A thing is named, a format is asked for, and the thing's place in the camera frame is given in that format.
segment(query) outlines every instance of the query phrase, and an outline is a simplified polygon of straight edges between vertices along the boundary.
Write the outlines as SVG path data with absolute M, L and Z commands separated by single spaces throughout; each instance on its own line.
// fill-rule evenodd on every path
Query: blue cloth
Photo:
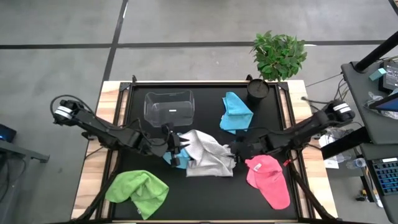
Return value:
M 236 134 L 236 129 L 248 128 L 253 112 L 249 110 L 243 101 L 235 93 L 227 92 L 223 102 L 226 112 L 221 118 L 220 128 L 223 130 L 232 129 L 233 131 L 228 131 L 232 134 Z
M 180 159 L 180 165 L 177 166 L 177 168 L 180 168 L 180 169 L 187 169 L 187 165 L 188 165 L 188 161 L 190 160 L 190 157 L 189 157 L 188 153 L 186 152 L 186 150 L 185 150 L 185 149 L 182 149 L 182 150 L 180 151 L 180 153 L 177 154 L 177 155 L 175 155 L 175 156 L 178 157 L 178 158 Z M 170 162 L 170 160 L 172 159 L 172 154 L 171 154 L 171 152 L 166 152 L 166 153 L 163 155 L 163 159 L 166 160 L 166 162 L 167 162 L 168 164 L 171 164 L 171 162 Z

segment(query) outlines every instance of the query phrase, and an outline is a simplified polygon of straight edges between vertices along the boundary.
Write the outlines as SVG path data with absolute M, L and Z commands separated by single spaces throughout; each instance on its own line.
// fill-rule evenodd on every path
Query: green leaves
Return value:
M 252 51 L 256 53 L 254 62 L 257 62 L 260 76 L 265 80 L 281 81 L 296 75 L 307 58 L 304 43 L 285 34 L 272 36 L 271 31 L 257 34 Z

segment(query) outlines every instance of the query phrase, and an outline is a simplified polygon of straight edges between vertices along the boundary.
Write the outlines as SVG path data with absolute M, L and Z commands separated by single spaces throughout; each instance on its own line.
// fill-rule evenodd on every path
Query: keyboard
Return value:
M 383 195 L 398 194 L 397 158 L 372 160 L 372 165 L 382 190 L 380 193 Z

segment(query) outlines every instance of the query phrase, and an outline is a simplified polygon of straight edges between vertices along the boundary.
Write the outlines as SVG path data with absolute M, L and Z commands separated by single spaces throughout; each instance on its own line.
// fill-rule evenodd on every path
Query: pink cap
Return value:
M 290 205 L 289 191 L 278 161 L 272 156 L 261 155 L 244 161 L 249 167 L 247 182 L 260 190 L 273 209 L 285 209 Z

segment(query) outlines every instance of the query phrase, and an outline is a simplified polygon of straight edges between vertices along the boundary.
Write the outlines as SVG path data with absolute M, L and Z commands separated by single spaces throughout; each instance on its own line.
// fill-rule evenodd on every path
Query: white cloth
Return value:
M 189 144 L 185 150 L 194 159 L 188 162 L 187 177 L 233 176 L 232 168 L 236 163 L 228 157 L 232 155 L 228 145 L 221 146 L 212 136 L 197 130 L 191 130 L 180 137 L 189 140 L 182 144 Z

